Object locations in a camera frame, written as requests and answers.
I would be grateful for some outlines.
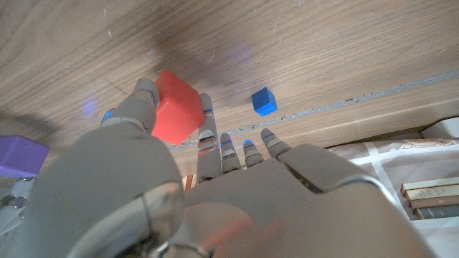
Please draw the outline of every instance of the blue light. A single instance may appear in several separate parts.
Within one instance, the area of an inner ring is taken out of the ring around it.
[[[107,119],[110,115],[112,114],[112,111],[108,111],[106,114],[105,114],[105,117],[103,117],[103,119]]]
[[[94,109],[94,102],[92,100],[88,100],[83,106],[83,112],[85,115],[93,115]]]
[[[230,140],[227,140],[227,141],[221,143],[221,145],[223,146],[223,145],[225,145],[225,144],[227,144],[227,143],[231,143],[231,141],[230,141]]]

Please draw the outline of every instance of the blue cube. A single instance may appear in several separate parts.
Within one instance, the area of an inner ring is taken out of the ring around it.
[[[261,116],[266,116],[278,109],[273,93],[266,87],[252,95],[253,110]]]

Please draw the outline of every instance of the wooden table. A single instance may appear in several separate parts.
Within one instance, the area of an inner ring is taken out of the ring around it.
[[[50,146],[46,166],[163,69],[211,96],[240,158],[246,138],[267,158],[264,122],[292,146],[336,145],[459,115],[459,4],[0,2],[0,133]],[[262,87],[267,117],[250,99]],[[171,149],[183,175],[196,139]]]

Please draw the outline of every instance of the purple cube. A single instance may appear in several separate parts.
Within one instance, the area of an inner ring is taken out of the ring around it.
[[[37,176],[49,147],[22,136],[0,135],[0,176]]]

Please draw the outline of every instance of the robotic hand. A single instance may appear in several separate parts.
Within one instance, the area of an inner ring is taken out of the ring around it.
[[[264,129],[272,158],[246,140],[242,170],[205,94],[199,184],[184,194],[151,136],[157,94],[141,79],[42,173],[12,257],[433,257],[383,185],[327,150]]]

